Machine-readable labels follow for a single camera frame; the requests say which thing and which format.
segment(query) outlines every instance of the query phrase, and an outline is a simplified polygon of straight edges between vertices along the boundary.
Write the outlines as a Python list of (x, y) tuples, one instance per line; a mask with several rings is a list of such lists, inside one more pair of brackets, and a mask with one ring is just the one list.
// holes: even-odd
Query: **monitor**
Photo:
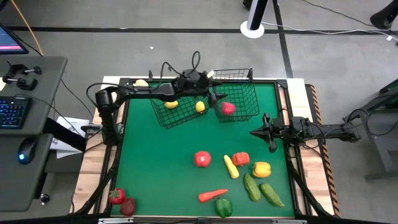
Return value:
[(28, 54), (29, 51), (3, 25), (0, 24), (0, 55)]

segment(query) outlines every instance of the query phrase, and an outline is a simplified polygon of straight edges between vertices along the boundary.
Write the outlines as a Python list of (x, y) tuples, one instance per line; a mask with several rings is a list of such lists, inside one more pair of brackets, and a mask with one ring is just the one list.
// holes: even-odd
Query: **wooden table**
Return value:
[[(120, 78), (129, 78), (129, 77), (104, 77), (103, 82), (106, 83), (116, 83), (118, 84)], [(310, 109), (310, 103), (307, 98), (306, 85), (304, 84), (304, 80), (298, 78), (287, 79), (288, 83), (288, 91), (290, 96), (290, 104), (292, 107), (292, 112), (294, 116), (302, 116), (304, 118), (310, 118), (312, 121), (312, 113)], [(315, 93), (315, 88), (313, 86), (308, 86), (307, 89), (310, 88), (311, 91), (311, 101), (315, 105), (314, 111), (316, 113), (316, 121), (318, 123), (320, 120), (320, 110), (317, 105), (317, 96)], [(279, 88), (279, 93), (282, 101), (282, 107), (286, 108), (287, 103), (285, 102), (284, 91), (283, 88)], [(122, 119), (124, 106), (122, 106), (119, 110), (118, 114), (118, 122)], [(284, 117), (287, 117), (287, 112), (283, 110)], [(95, 124), (101, 124), (101, 118), (98, 116), (98, 112), (95, 112), (95, 117), (93, 120)], [(101, 135), (96, 135), (88, 141), (87, 148), (94, 146), (102, 141)], [(318, 143), (315, 140), (307, 141), (307, 145), (313, 147)], [(78, 182), (75, 189), (75, 194), (73, 197), (73, 202), (75, 204), (75, 210), (78, 210), (83, 206), (83, 204), (87, 201), (87, 199), (91, 196), (95, 188), (98, 186), (100, 181), (101, 169), (103, 167), (104, 162), (104, 154), (105, 154), (105, 145), (97, 146), (90, 151), (88, 151), (83, 158), (83, 163), (81, 165), (80, 174), (78, 178)], [(322, 146), (322, 154), (323, 157), (319, 157), (319, 155), (308, 149), (301, 148), (301, 158), (302, 164), (305, 173), (305, 180), (308, 188), (311, 190), (312, 194), (321, 203), (322, 207), (329, 212), (330, 214), (340, 215), (340, 211), (338, 209), (337, 197), (335, 194), (335, 188), (333, 183), (333, 175), (331, 173), (331, 165), (330, 160), (328, 158), (327, 147), (325, 145)], [(116, 147), (113, 147), (111, 150), (110, 160), (108, 164), (108, 168), (111, 166), (114, 154), (116, 151)], [(100, 212), (105, 209), (106, 201), (109, 192), (109, 183), (104, 190), (101, 205), (99, 207)], [(296, 193), (298, 198), (298, 203), (300, 210), (303, 214), (305, 212), (305, 204), (303, 199), (303, 194), (296, 184)]]

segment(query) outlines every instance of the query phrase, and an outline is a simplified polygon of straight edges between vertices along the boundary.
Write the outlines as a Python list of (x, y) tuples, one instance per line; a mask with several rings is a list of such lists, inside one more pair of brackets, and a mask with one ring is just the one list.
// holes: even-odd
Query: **orange striped edge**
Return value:
[[(310, 87), (312, 89), (312, 98), (313, 98), (313, 102), (315, 105), (315, 112), (317, 114), (317, 121), (318, 121), (318, 124), (322, 124), (320, 109), (318, 106), (317, 92), (315, 91), (314, 86), (310, 85)], [(329, 155), (328, 155), (328, 147), (325, 144), (322, 144), (322, 148), (323, 148), (323, 158), (325, 161), (325, 165), (324, 165), (325, 175), (326, 175), (326, 179), (327, 179), (328, 185), (329, 185), (330, 197), (331, 197), (331, 202), (333, 205), (333, 210), (335, 212), (335, 215), (340, 216), (340, 209), (338, 208), (335, 183), (333, 181), (333, 175), (331, 172), (331, 165), (330, 165), (330, 160), (329, 160)]]

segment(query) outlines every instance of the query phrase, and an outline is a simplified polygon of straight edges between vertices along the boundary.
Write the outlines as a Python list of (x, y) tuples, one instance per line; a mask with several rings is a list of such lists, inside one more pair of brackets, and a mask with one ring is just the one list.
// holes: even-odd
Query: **computer mouse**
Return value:
[(37, 145), (37, 137), (31, 136), (25, 138), (18, 149), (18, 162), (20, 164), (28, 164), (32, 162), (33, 158), (35, 157)]

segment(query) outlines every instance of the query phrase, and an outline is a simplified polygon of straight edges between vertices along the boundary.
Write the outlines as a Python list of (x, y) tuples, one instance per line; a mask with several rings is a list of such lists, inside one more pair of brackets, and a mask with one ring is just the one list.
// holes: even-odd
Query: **keyboard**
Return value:
[(32, 99), (0, 96), (0, 129), (22, 129)]

